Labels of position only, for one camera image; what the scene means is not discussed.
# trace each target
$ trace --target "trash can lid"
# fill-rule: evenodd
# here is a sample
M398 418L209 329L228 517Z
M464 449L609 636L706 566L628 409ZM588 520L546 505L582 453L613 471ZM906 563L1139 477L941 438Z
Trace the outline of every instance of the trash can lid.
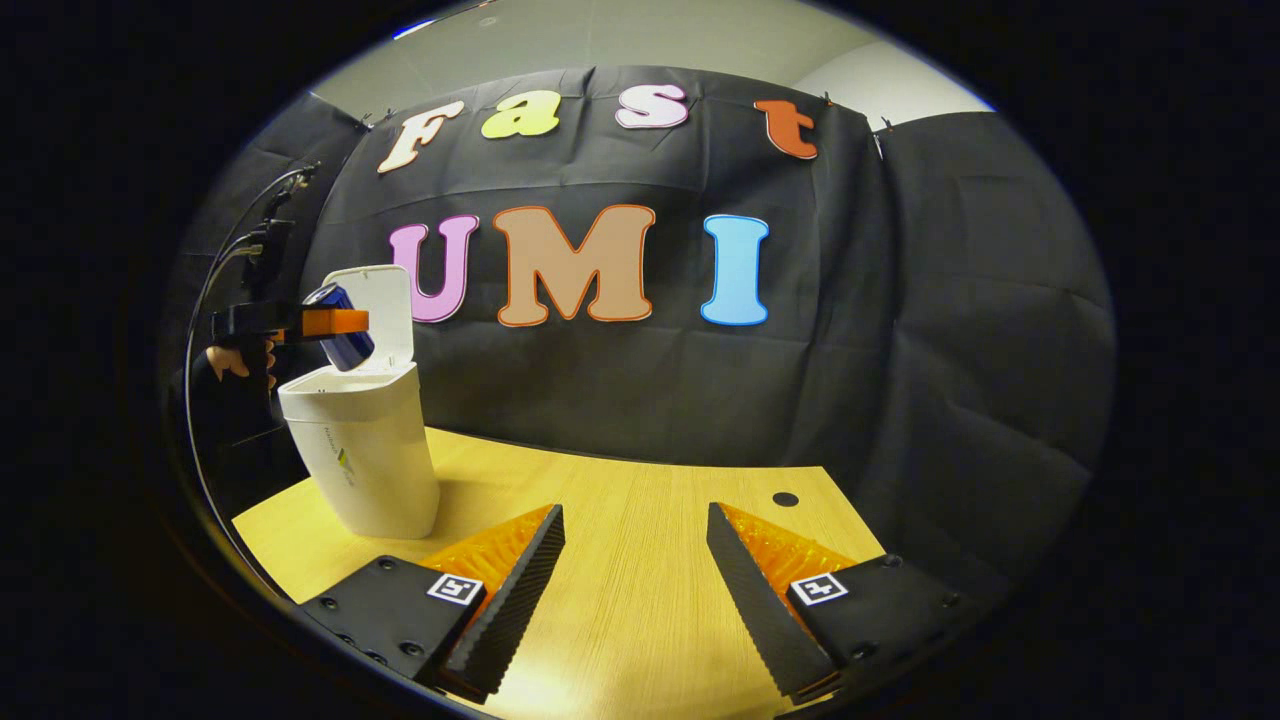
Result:
M408 272L399 265L366 265L334 270L324 284L338 283L356 310L369 311L374 354L352 370L385 372L413 361L413 309Z

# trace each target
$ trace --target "brown letter m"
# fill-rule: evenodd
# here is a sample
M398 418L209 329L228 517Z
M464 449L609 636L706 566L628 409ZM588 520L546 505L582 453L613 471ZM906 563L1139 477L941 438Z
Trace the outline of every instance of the brown letter m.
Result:
M538 281L566 320L598 278L586 314L604 322L643 320L653 313L644 296L644 236L655 215L640 205L611 205L595 217L577 250L547 208L512 208L493 227L507 236L507 305L498 322L536 325L549 311L538 301Z

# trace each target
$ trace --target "wooden table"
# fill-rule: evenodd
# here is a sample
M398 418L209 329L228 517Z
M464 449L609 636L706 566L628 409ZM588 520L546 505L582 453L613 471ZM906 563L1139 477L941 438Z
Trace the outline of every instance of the wooden table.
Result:
M379 555L419 561L549 502L564 550L502 688L479 706L535 717L772 717L773 685L707 548L722 501L854 560L879 543L822 468L602 460L426 429L440 510L426 539L355 536L311 479L234 519L271 578L303 602ZM800 498L773 502L777 492Z

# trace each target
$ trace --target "ceiling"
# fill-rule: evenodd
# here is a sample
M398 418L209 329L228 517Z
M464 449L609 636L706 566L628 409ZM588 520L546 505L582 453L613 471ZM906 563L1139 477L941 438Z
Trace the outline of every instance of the ceiling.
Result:
M581 65L684 67L792 86L878 40L796 0L494 0L440 15L312 91L356 118L380 118L462 87Z

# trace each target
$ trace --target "black cloth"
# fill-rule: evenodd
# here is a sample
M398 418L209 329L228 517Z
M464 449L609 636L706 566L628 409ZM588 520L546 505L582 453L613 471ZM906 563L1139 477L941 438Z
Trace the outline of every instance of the black cloth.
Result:
M618 126L622 90L663 83L686 91L687 120ZM484 138L494 105L529 90L561 94L559 126ZM376 172L406 118L456 100L466 109L413 163ZM813 118L801 135L818 158L776 149L756 100ZM653 314L564 320L540 288L545 323L500 325L507 246L493 217L543 205L576 246L616 204L657 214L644 249ZM984 602L1033 566L1092 474L1114 382L1101 265L1052 173L995 114L877 137L854 110L719 73L598 67L495 81L365 137L301 284L390 263L390 232L421 223L433 234L419 284L435 292L436 227L458 214L481 220L465 302L413 325L429 425L660 462L822 465L886 547ZM764 324L699 314L713 290L701 227L712 214L769 225Z
M268 186L289 170L317 165L308 186L297 190L276 211L276 219L296 223L284 246L279 274L250 292L241 282L244 260L228 263L209 288L193 346L204 348L211 342L210 318L215 310L255 300L297 300L305 293L298 282L320 209L347 155L366 131L358 120L311 94L301 95L271 119L211 183L209 196L187 228L166 287L165 327L186 328L221 243L255 227L279 190ZM165 373L157 378L166 393L165 410L183 434L187 416L180 400L180 373L170 369L183 365L186 342L183 333L161 333L156 355L157 368ZM273 352L276 364L271 372L278 378L302 374L324 361L320 354L301 357L312 365L301 364L298 352L287 346ZM196 452L219 512L229 519L307 477L278 400L268 404L251 383L230 373L219 383L201 350L193 352L192 380Z

